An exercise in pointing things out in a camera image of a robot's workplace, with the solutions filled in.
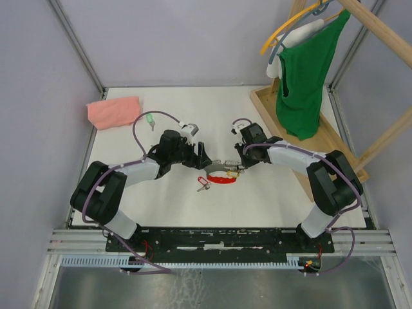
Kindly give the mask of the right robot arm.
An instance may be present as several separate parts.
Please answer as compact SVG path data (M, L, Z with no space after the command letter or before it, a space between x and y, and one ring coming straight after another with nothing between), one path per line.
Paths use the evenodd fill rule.
M297 147L278 136L267 137L257 123L232 124L241 164L248 169L260 162L282 165L309 180L314 204L296 227L295 244L309 252L346 212L361 206L363 187L344 153L318 153Z

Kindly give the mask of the key with red tag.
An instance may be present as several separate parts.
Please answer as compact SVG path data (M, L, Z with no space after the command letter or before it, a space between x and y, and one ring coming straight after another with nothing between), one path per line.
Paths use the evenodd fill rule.
M197 192L207 191L210 189L210 182L206 178L199 176L197 181L201 184L201 187L197 190Z

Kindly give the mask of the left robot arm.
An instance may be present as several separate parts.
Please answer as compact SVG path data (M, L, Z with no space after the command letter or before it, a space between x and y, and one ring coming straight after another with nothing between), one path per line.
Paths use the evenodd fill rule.
M167 129L159 143L143 158L119 165L94 161L86 170L71 196L70 205L90 219L120 236L120 244L129 251L142 245L139 224L120 210L124 189L140 182L157 180L167 174L172 165L182 164L202 170L212 164L205 144L196 142L198 126L184 125L180 131Z

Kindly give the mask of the silver chain keyring red tag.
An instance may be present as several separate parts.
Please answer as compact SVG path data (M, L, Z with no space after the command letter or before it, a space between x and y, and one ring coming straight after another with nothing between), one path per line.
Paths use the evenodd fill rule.
M238 164L240 164L240 162L234 160L215 160L212 165L204 169L206 178L209 182L219 185L233 184L238 178L229 178L226 175L225 167L237 166Z

